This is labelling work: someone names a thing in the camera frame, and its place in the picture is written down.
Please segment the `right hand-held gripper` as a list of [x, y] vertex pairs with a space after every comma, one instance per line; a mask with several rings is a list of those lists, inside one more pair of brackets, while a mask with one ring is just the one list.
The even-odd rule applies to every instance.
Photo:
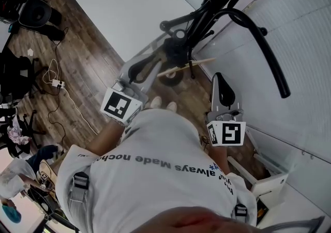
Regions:
[[235, 93], [220, 72], [213, 76], [211, 97], [212, 106], [206, 123], [211, 146], [242, 146], [246, 132], [244, 111], [240, 103], [231, 108]]

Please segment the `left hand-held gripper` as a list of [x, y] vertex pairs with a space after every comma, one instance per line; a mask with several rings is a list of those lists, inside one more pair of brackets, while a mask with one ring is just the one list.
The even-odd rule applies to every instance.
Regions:
[[148, 101], [146, 93], [157, 78], [162, 61], [156, 61], [142, 79], [139, 80], [138, 76], [155, 57], [155, 54], [141, 54], [130, 60], [129, 83], [123, 79], [117, 79], [111, 88], [107, 88], [100, 108], [103, 114], [128, 126], [143, 110]]

